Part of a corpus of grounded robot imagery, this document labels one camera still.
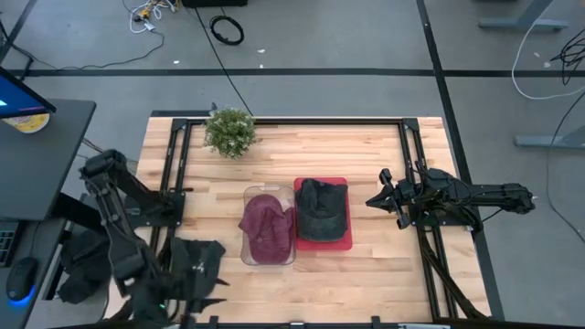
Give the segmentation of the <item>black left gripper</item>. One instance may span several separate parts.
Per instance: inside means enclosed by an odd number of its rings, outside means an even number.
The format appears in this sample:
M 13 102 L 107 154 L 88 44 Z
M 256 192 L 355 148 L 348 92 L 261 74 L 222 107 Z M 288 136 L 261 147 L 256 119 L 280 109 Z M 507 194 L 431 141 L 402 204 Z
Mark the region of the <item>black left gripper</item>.
M 229 286 L 229 283 L 220 279 L 214 279 L 213 273 L 205 269 L 191 269 L 182 272 L 181 293 L 186 302 L 181 314 L 182 321 L 190 321 L 192 313 L 202 313 L 208 306 L 225 302 L 226 299 L 209 298 L 215 284 Z

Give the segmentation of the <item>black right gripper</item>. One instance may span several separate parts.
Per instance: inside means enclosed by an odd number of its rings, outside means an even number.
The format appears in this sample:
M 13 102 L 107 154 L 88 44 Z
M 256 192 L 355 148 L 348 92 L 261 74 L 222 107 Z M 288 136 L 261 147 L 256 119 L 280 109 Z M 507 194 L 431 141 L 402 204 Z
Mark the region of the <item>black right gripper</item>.
M 419 182 L 411 183 L 407 178 L 404 178 L 393 185 L 389 169 L 383 168 L 378 177 L 383 187 L 377 195 L 366 202 L 366 206 L 395 212 L 398 216 L 398 228 L 407 228 L 411 224 L 411 219 L 402 208 L 420 202 L 427 172 L 419 169 L 417 174 L 420 176 Z

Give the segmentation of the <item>maroon corduroy cap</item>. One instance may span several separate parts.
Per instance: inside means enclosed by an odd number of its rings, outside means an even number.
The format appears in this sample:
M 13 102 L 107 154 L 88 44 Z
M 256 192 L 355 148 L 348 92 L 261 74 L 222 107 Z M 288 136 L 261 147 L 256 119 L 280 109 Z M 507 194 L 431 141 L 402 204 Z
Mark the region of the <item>maroon corduroy cap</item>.
M 294 208 L 282 207 L 273 195 L 253 197 L 244 208 L 239 228 L 248 240 L 253 261 L 259 265 L 282 265 L 293 249 Z

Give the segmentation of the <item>black fabric with white logo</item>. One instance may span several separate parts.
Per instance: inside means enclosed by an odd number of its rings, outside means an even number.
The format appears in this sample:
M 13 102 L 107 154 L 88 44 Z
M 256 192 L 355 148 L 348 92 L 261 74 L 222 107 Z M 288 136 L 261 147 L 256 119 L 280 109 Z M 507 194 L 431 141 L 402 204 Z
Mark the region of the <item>black fabric with white logo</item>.
M 219 266 L 226 249 L 216 240 L 186 240 L 173 238 L 171 240 L 172 265 L 170 296 L 173 299 L 184 300 L 181 293 L 182 272 L 187 270 L 205 269 L 218 278 Z

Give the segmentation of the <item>dark grey cap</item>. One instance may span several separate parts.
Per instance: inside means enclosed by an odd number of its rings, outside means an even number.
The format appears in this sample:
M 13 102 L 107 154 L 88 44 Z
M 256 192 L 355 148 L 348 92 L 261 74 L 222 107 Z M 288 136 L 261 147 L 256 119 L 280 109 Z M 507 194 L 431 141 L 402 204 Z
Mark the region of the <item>dark grey cap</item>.
M 298 233 L 313 242 L 334 242 L 347 232 L 346 184 L 305 178 L 295 192 Z

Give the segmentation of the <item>red plastic tray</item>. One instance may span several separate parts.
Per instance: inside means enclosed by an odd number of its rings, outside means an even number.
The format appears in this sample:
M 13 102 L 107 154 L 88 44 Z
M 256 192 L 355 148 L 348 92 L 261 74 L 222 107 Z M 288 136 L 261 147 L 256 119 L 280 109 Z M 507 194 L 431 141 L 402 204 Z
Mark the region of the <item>red plastic tray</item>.
M 347 181 L 343 177 L 297 177 L 293 182 L 294 193 L 300 188 L 301 182 L 305 178 L 312 178 L 319 181 L 327 182 L 334 185 L 347 184 Z M 311 251 L 348 251 L 353 247 L 352 229 L 351 229 L 351 216 L 349 207 L 348 190 L 346 197 L 346 210 L 347 210 L 347 232 L 342 239 L 334 242 L 313 242 L 305 239 L 301 239 L 298 233 L 297 223 L 297 208 L 296 210 L 296 248 L 298 250 L 311 250 Z

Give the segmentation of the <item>clear plastic bin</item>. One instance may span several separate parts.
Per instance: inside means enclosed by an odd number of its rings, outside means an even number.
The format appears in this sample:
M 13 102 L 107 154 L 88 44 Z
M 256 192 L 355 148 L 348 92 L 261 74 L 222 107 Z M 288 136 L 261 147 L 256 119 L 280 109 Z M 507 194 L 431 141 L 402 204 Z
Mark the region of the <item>clear plastic bin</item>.
M 244 208 L 248 204 L 248 202 L 255 196 L 261 194 L 269 194 L 276 196 L 281 204 L 282 207 L 293 207 L 294 208 L 294 219 L 293 219 L 293 234 L 294 238 L 292 241 L 292 253 L 285 264 L 282 265 L 259 265 L 253 261 L 250 256 L 250 251 L 248 248 L 248 240 L 242 231 L 242 248 L 240 252 L 241 260 L 249 265 L 249 266 L 284 266 L 289 265 L 294 261 L 295 258 L 295 243 L 296 243 L 296 233 L 295 233 L 295 207 L 294 207 L 294 192 L 289 186 L 251 186 L 247 188 L 244 192 Z

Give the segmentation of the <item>green potted plant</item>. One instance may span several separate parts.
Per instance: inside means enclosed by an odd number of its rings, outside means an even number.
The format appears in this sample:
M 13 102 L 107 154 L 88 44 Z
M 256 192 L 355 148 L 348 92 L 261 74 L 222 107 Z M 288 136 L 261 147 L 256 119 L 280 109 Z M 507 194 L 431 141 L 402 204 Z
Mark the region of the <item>green potted plant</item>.
M 238 108 L 216 109 L 203 124 L 204 145 L 223 158 L 241 158 L 259 141 L 255 119 Z

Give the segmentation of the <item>grey desk foot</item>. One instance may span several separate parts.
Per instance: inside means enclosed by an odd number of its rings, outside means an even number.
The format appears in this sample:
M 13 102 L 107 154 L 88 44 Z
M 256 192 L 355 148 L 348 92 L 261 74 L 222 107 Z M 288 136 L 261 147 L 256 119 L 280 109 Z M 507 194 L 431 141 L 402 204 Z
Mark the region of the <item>grey desk foot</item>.
M 507 29 L 516 31 L 559 32 L 569 24 L 564 20 L 546 19 L 543 15 L 554 0 L 532 0 L 518 17 L 492 17 L 478 20 L 480 28 Z
M 517 135 L 516 146 L 585 150 L 585 125 L 565 135 Z

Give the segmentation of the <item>black computer mouse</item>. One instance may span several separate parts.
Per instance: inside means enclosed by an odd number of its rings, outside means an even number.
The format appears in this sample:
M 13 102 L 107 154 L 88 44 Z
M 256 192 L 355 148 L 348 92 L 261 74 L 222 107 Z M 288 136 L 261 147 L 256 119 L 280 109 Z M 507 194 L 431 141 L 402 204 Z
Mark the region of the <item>black computer mouse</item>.
M 35 286 L 37 260 L 26 257 L 18 260 L 6 279 L 6 296 L 11 302 L 21 302 L 29 296 Z

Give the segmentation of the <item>black keyboard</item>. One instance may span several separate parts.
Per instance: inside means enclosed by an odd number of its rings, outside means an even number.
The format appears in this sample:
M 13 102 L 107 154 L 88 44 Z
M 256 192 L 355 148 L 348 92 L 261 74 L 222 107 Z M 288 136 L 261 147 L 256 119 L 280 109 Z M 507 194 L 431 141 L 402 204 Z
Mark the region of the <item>black keyboard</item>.
M 0 221 L 0 268 L 10 265 L 21 231 L 17 221 Z

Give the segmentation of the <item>black desk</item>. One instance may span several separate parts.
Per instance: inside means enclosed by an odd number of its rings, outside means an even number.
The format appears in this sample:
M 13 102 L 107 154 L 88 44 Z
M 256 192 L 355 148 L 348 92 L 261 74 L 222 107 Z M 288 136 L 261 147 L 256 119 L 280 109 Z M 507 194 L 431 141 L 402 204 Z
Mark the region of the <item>black desk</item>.
M 42 221 L 52 212 L 97 104 L 54 99 L 36 133 L 0 123 L 0 220 Z

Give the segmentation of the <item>yellow round bowl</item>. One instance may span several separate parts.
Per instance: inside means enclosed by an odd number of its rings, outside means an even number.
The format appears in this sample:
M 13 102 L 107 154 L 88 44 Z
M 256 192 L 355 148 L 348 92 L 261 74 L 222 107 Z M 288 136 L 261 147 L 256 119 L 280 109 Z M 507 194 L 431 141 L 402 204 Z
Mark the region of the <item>yellow round bowl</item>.
M 3 122 L 12 126 L 21 133 L 37 133 L 47 126 L 49 119 L 50 115 L 48 113 L 44 113 L 6 118 L 3 119 Z

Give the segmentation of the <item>black computer monitor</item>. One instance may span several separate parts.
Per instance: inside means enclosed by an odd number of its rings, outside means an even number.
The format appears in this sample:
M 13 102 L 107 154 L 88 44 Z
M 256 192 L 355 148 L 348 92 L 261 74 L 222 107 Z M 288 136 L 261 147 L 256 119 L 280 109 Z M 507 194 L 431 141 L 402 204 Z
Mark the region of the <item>black computer monitor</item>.
M 52 113 L 56 107 L 0 67 L 0 119 Z

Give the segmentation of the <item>black aluminium table frame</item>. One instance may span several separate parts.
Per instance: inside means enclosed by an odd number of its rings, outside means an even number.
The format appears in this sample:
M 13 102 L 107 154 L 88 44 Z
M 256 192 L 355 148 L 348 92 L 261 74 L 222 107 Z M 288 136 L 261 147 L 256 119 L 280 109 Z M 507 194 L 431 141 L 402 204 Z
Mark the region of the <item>black aluminium table frame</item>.
M 394 215 L 366 206 L 388 168 L 401 179 L 418 162 L 455 169 L 441 118 L 260 117 L 259 141 L 239 160 L 203 144 L 196 116 L 153 115 L 138 171 L 151 187 L 186 189 L 186 239 L 217 240 L 226 248 L 222 280 L 201 327 L 213 329 L 386 329 L 402 323 L 459 319 L 463 310 L 423 258 L 428 240 L 465 296 L 489 313 L 484 280 L 467 228 L 399 229 Z M 348 184 L 353 247 L 299 250 L 284 266 L 249 266 L 240 257 L 238 224 L 251 186 L 292 186 L 297 177 L 343 177 Z

